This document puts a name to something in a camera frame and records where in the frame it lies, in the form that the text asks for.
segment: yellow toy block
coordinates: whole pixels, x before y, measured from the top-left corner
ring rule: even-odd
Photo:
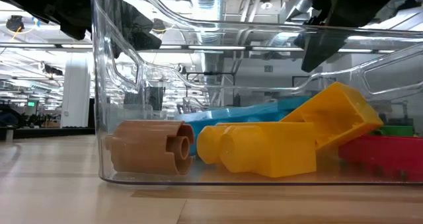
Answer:
[[[308,122],[251,122],[206,126],[197,152],[230,172],[277,178],[316,171],[315,128]]]
[[[311,122],[317,149],[342,145],[383,125],[359,91],[335,82],[288,114],[281,122]]]

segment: blue plastic piece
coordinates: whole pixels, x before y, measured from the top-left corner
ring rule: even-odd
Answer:
[[[205,126],[214,126],[224,122],[277,122],[290,112],[309,100],[309,97],[299,96],[286,98],[277,102],[269,102],[242,108],[226,108],[210,110],[193,114],[182,114],[177,120],[184,120],[194,130],[195,141]],[[195,155],[196,142],[190,147],[190,155]]]

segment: desk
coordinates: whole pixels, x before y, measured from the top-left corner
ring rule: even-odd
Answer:
[[[417,186],[119,186],[93,135],[0,143],[0,223],[423,223]]]

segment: red plastic block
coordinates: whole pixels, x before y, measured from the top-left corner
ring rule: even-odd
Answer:
[[[423,181],[423,138],[363,135],[339,147],[349,163],[380,167],[385,176],[406,172],[408,181]]]

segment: transparent container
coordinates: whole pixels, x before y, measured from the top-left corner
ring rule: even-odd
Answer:
[[[423,33],[228,22],[216,16],[220,0],[190,0],[195,20],[160,0],[92,4],[102,179],[423,181],[423,153],[413,146],[423,134]],[[388,126],[408,127],[411,134],[390,136]],[[388,136],[368,141],[372,130]],[[360,151],[354,142],[389,146]]]

